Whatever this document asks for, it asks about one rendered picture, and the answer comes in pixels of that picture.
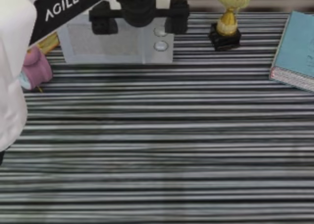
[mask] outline book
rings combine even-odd
[[[295,11],[290,14],[270,79],[314,92],[314,16]]]

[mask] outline striped tablecloth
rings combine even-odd
[[[214,52],[194,13],[171,66],[67,66],[27,93],[0,223],[312,224],[314,95],[268,80],[287,14],[240,14]]]

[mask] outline clock face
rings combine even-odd
[[[24,89],[31,90],[31,84],[29,82],[29,79],[23,71],[20,73],[19,81]]]

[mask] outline gold trophy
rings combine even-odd
[[[209,38],[216,51],[234,49],[240,46],[241,33],[238,29],[236,13],[249,5],[250,0],[219,0],[226,12],[212,24]]]

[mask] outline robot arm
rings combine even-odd
[[[27,50],[83,12],[76,7],[88,9],[101,0],[86,0],[85,7],[80,4],[84,0],[60,0],[45,11],[37,7],[38,1],[0,0],[0,152],[15,142],[26,123],[27,107],[18,76]],[[65,19],[53,19],[65,11],[70,13],[60,16]],[[41,32],[39,16],[49,20],[47,33]]]

